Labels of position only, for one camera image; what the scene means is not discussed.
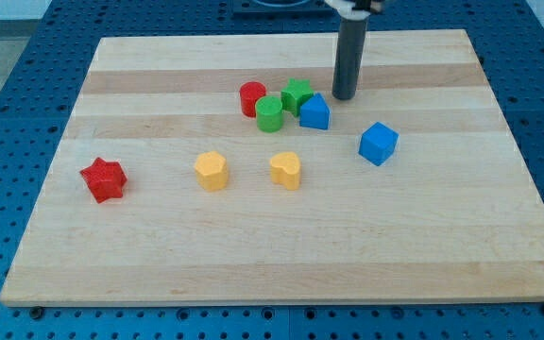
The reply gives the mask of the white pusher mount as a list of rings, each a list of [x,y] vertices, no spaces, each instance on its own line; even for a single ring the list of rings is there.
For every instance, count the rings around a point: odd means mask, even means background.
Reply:
[[[365,20],[385,7],[384,0],[324,0],[324,3],[347,20]]]

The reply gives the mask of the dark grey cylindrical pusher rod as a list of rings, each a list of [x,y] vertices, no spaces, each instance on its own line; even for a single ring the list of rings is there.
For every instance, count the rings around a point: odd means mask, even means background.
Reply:
[[[336,99],[350,100],[356,94],[367,24],[367,19],[341,19],[332,83],[332,95]]]

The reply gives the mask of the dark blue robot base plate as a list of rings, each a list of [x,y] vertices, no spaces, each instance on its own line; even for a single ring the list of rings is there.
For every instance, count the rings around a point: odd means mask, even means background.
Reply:
[[[323,0],[230,0],[233,18],[299,18],[333,15]]]

